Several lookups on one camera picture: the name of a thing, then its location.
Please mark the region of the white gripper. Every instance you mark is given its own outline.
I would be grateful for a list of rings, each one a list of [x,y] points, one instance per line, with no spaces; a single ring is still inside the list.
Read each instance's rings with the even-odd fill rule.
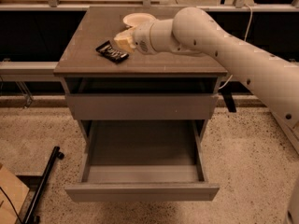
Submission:
[[[150,30],[153,22],[144,22],[136,28],[131,27],[122,31],[114,37],[114,41],[120,49],[133,53],[136,49],[145,55],[155,54],[150,41]]]

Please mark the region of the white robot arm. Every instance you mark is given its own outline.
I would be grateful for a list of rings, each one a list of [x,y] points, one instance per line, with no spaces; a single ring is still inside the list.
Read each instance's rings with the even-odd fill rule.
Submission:
[[[213,58],[270,109],[294,143],[298,141],[299,69],[295,63],[228,34],[198,7],[183,8],[168,20],[133,13],[123,22],[126,29],[114,36],[120,49]]]

